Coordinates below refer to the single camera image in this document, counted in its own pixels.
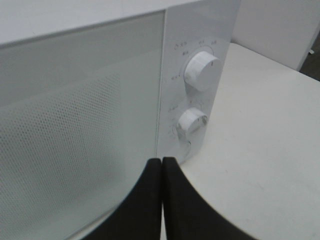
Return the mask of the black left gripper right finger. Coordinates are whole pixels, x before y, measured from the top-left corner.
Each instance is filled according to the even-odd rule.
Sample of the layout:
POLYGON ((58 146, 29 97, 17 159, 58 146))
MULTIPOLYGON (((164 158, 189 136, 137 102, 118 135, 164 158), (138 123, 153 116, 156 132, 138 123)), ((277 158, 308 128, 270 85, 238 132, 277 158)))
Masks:
POLYGON ((161 167, 162 202, 168 240, 253 240, 212 208, 195 190, 174 157, 161 167))

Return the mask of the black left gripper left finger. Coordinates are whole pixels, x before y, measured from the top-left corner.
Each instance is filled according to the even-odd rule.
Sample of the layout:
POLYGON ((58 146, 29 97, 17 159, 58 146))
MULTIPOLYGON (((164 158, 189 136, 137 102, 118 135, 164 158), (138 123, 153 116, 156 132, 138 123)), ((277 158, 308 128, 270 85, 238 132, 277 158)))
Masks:
POLYGON ((162 162, 151 158, 117 209, 85 240, 159 240, 162 224, 162 162))

